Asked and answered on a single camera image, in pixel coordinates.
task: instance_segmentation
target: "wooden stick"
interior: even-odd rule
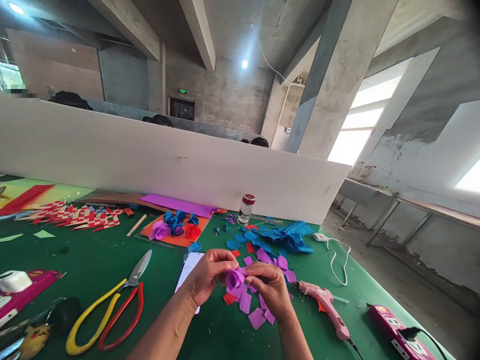
[[[147,218],[147,215],[143,215],[141,217],[140,220],[138,220],[138,222],[135,224],[134,227],[131,228],[131,230],[128,232],[127,236],[129,237],[130,235],[132,235],[134,233],[135,230],[137,230],[137,228],[140,226],[140,224]]]

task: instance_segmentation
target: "metal table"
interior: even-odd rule
[[[354,202],[354,205],[351,208],[351,210],[348,212],[348,215],[343,219],[343,222],[341,223],[342,226],[345,226],[350,216],[352,216],[352,214],[354,213],[355,209],[359,204],[364,207],[367,207],[372,201],[375,194],[384,194],[384,195],[387,195],[389,198],[392,198],[392,202],[388,205],[387,209],[389,209],[392,206],[393,199],[398,195],[398,192],[381,189],[373,185],[360,182],[348,177],[345,179],[345,181],[341,185],[340,189],[338,190],[338,193],[342,195],[342,199],[338,204],[338,208],[342,207],[345,199],[350,199]],[[343,216],[340,213],[337,213],[336,211],[334,212],[340,218],[343,218]],[[383,214],[380,215],[378,219],[375,221],[375,223],[373,224],[373,226],[370,228],[367,228],[367,230],[373,230],[382,216]]]
[[[408,200],[403,197],[395,197],[393,199],[392,204],[389,206],[388,210],[383,214],[381,221],[376,222],[374,226],[373,233],[371,234],[370,239],[365,243],[365,246],[370,246],[372,241],[375,239],[379,231],[385,225],[387,220],[392,216],[395,209],[400,205],[400,203],[409,205],[413,208],[417,208],[426,212],[425,217],[420,221],[420,223],[415,226],[415,228],[408,234],[405,240],[402,241],[399,248],[403,249],[407,244],[412,241],[413,237],[416,233],[432,218],[433,215],[451,220],[456,222],[457,224],[468,226],[473,229],[480,229],[480,218],[468,215],[466,213],[452,210],[448,207],[434,205],[427,202],[415,201],[415,200]]]

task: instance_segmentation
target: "scissors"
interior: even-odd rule
[[[119,346],[121,343],[123,343],[125,339],[129,337],[129,335],[137,326],[140,320],[140,317],[142,316],[142,310],[144,309],[144,283],[143,282],[139,283],[139,278],[142,276],[145,269],[147,268],[151,255],[152,255],[152,250],[148,250],[146,254],[143,255],[140,261],[136,264],[128,280],[123,279],[117,286],[115,286],[112,290],[110,290],[101,298],[99,298],[97,301],[95,301],[92,305],[90,305],[90,307],[87,310],[85,310],[85,312],[82,315],[80,315],[75,325],[73,325],[73,327],[71,328],[70,334],[68,334],[68,338],[66,340],[66,352],[68,355],[74,356],[74,355],[79,355],[84,353],[85,351],[87,351],[93,346],[93,344],[95,343],[95,341],[97,341],[99,337],[100,337],[100,340],[98,342],[98,349],[100,351],[112,350],[117,346]],[[109,321],[110,315],[114,310],[115,304],[117,303],[117,300],[120,298],[120,292],[122,291],[122,289],[128,288],[128,287],[133,288],[130,293],[130,296],[125,300],[123,305],[118,309],[116,314],[111,318],[110,322],[107,324],[107,322]],[[111,298],[110,305],[108,306],[108,309],[106,310],[105,315],[103,316],[103,319],[100,325],[98,326],[98,329],[96,330],[95,334],[85,345],[78,346],[75,341],[75,338],[77,336],[77,331],[79,330],[80,325],[87,318],[87,316],[92,312],[92,310],[95,309],[95,307],[97,307],[98,304],[101,304],[105,299],[107,299],[113,293],[114,295]],[[115,325],[115,322],[117,322],[120,315],[123,313],[126,307],[130,304],[130,302],[132,301],[132,299],[135,297],[137,293],[138,293],[138,310],[136,312],[136,316],[132,324],[123,334],[123,336],[120,337],[117,341],[113,342],[110,345],[105,345],[105,338],[109,334],[112,327]]]

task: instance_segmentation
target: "pink hot glue gun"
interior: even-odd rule
[[[331,323],[335,327],[336,336],[340,340],[346,341],[350,345],[352,345],[353,349],[363,359],[363,356],[360,353],[358,347],[350,338],[350,332],[347,329],[347,326],[345,325],[344,321],[342,320],[339,313],[337,312],[337,310],[335,310],[332,304],[332,302],[334,301],[334,296],[332,295],[332,293],[325,288],[321,288],[320,286],[313,285],[304,281],[292,282],[292,284],[298,287],[302,293],[307,296],[311,296],[316,300],[316,302],[318,303],[318,311],[328,314]]]

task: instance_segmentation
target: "white plug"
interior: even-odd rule
[[[316,241],[319,241],[319,242],[326,242],[329,238],[326,237],[325,235],[321,234],[321,233],[314,233],[313,234],[313,238],[316,240]]]

